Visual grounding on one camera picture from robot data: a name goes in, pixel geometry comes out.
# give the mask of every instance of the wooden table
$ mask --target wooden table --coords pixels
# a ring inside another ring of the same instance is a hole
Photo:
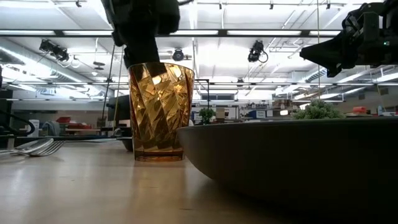
[[[0,158],[0,166],[4,224],[297,223],[188,160],[136,162],[121,142],[66,143],[48,157]]]

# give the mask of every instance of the track light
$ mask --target track light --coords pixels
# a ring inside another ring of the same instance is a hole
[[[39,50],[46,54],[50,54],[58,61],[66,62],[69,60],[68,49],[61,48],[60,46],[51,43],[49,40],[42,40]]]
[[[260,61],[261,55],[266,55],[267,60],[263,62]],[[260,61],[261,63],[266,63],[268,61],[268,54],[264,51],[264,44],[262,43],[262,40],[256,40],[256,42],[253,44],[253,47],[250,49],[248,61],[249,62]]]
[[[184,53],[182,52],[182,49],[175,49],[173,54],[173,60],[179,62],[182,61],[183,59],[184,59]]]

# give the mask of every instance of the potted plant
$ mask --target potted plant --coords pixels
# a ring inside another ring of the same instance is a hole
[[[212,109],[202,108],[199,111],[199,115],[201,116],[201,121],[203,124],[210,124],[210,119],[216,115]]]
[[[333,108],[331,103],[323,100],[313,100],[304,110],[297,110],[293,113],[293,119],[328,119],[344,118],[345,116]]]

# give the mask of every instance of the dark bowl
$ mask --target dark bowl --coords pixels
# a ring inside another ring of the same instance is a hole
[[[356,118],[177,132],[192,164],[225,186],[288,210],[365,222],[398,210],[396,127],[394,118]]]

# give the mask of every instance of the amber glass tumbler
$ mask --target amber glass tumbler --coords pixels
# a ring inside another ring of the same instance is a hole
[[[188,126],[193,71],[171,63],[129,67],[130,114],[138,161],[179,161],[183,149],[177,128]]]

